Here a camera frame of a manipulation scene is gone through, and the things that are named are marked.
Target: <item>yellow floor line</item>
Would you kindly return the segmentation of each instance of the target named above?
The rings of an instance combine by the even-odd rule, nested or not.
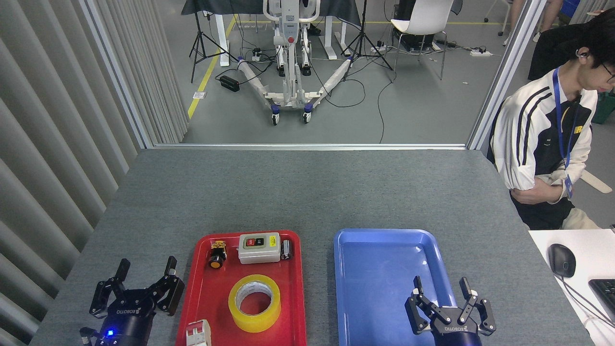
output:
[[[233,16],[233,19],[229,23],[229,26],[226,27],[226,32],[225,32],[226,37],[229,37],[234,25],[235,25],[235,16]],[[213,69],[216,67],[216,64],[218,63],[218,57],[219,55],[216,55],[215,57],[213,57],[212,61],[209,63],[207,72],[205,72],[205,76],[203,77],[203,80],[200,82],[199,89],[197,91],[205,90],[205,86],[207,85],[209,78],[212,76]],[[200,99],[192,100],[192,103],[190,104],[190,107],[188,108],[188,118],[192,119],[192,115],[194,114],[194,111],[196,110],[196,106],[199,104],[199,100]]]

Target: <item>curtain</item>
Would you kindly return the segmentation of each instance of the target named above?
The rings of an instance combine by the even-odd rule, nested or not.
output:
[[[26,345],[142,148],[188,117],[147,0],[0,0],[0,345]]]

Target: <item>computer mouse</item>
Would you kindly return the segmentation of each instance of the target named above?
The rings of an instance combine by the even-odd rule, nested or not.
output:
[[[547,251],[551,270],[559,276],[571,278],[576,269],[576,259],[570,249],[562,244],[552,244]]]

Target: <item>black stripe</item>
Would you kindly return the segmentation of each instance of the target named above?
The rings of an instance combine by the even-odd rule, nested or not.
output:
[[[523,105],[523,107],[521,107],[521,111],[519,112],[519,120],[517,123],[517,165],[521,166],[521,159],[520,159],[520,154],[521,152],[519,151],[519,143],[521,142],[521,125],[522,125],[522,119],[523,119],[523,112],[525,110],[525,108],[530,104],[530,102],[532,101],[533,98],[535,98],[536,96],[538,96],[540,93],[545,92],[549,90],[549,87],[544,87],[540,90],[538,90],[537,92],[535,92],[532,96],[530,96],[528,98],[528,100],[525,102],[525,104]],[[523,164],[525,164],[525,151],[527,150],[527,134],[525,136],[525,147],[523,148]]]
[[[531,119],[532,119],[532,113],[534,113],[534,110],[538,107],[538,104],[544,100],[547,99],[551,96],[551,93],[549,92],[548,94],[546,94],[545,96],[541,97],[538,99],[538,101],[536,101],[536,103],[534,103],[534,107],[532,107],[532,109],[530,110],[530,112],[528,113],[528,121],[527,124],[525,124],[525,141],[523,141],[523,164],[525,165],[527,158],[527,151],[528,151],[528,137],[530,136],[530,123],[531,123]]]

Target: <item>gray floor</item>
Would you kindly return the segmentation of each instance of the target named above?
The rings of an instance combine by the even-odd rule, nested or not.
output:
[[[366,26],[366,32],[372,41],[386,40],[389,26],[379,22],[386,21],[385,13],[390,17],[394,2],[385,2],[384,5],[374,1],[368,3],[367,21],[371,23]],[[188,109],[192,95],[198,90],[213,59],[196,66],[194,83],[191,84],[192,60],[188,53],[196,35],[196,26],[193,15],[180,15],[183,4],[184,0],[158,1],[157,8],[172,50],[181,96]],[[362,4],[363,1],[357,1],[359,13]],[[338,106],[360,103],[354,107],[335,107],[323,102],[314,110],[309,124],[303,124],[301,110],[284,110],[280,124],[273,126],[271,112],[248,84],[241,85],[241,90],[233,93],[214,80],[214,76],[227,69],[216,63],[205,87],[207,96],[199,102],[183,143],[465,143],[504,52],[501,44],[503,37],[496,33],[501,29],[506,9],[496,7],[490,15],[490,22],[484,23],[483,18],[490,5],[491,1],[488,0],[466,1],[459,15],[450,15],[446,32],[449,41],[456,41],[464,47],[485,46],[494,56],[471,57],[466,50],[450,50],[446,53],[444,77],[440,81],[437,73],[442,54],[423,57],[421,62],[417,62],[414,56],[400,55],[397,77],[384,90],[394,75],[376,64],[382,63],[381,60],[370,63],[367,58],[361,58],[350,71],[355,74],[349,78],[356,81],[340,83],[330,99]],[[231,31],[229,41],[232,54],[240,54],[242,34],[249,42],[244,43],[243,54],[250,54],[251,43],[261,49],[273,48],[271,27],[263,16],[258,16],[258,33],[254,22],[256,16],[242,15],[239,18],[245,28],[240,32],[236,25]],[[225,26],[231,19],[230,15],[225,16]],[[212,32],[211,36],[217,37],[213,19],[208,22],[201,17],[200,21],[206,34]],[[340,26],[334,23],[334,30],[339,31]],[[324,30],[324,23],[320,23],[319,28]],[[356,33],[357,30],[349,27],[346,42],[350,43]],[[339,55],[341,49],[335,39],[333,46]],[[205,49],[211,54],[215,46],[206,42]],[[312,38],[312,49],[314,69],[324,81],[341,64],[341,57],[338,56],[339,61],[326,60],[322,45],[316,38]],[[509,94],[527,82],[533,49],[534,43],[530,42],[510,84]],[[393,64],[394,51],[387,55],[387,60]],[[234,70],[225,72],[225,75],[239,81],[245,80],[241,73]],[[282,84],[275,65],[263,73],[261,79],[263,84],[270,85],[272,91],[281,91]],[[320,87],[314,73],[303,78],[303,82],[306,90],[316,91]],[[615,142],[615,119],[611,117],[606,123],[596,124],[593,128],[592,153],[587,170],[610,187],[615,187],[615,163],[611,150]],[[575,205],[585,210],[599,226],[606,228],[615,223],[614,193],[602,194],[583,181],[579,181],[575,189]]]

